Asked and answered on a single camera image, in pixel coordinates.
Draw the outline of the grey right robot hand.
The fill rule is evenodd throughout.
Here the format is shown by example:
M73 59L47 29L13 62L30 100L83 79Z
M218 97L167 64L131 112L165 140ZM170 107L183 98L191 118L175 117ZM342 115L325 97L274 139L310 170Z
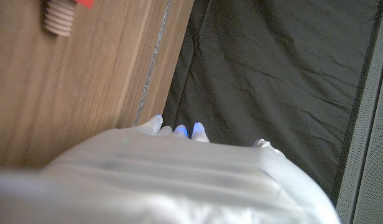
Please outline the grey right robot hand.
M157 115L41 170L0 170L0 223L339 223L321 187L269 141L209 142Z

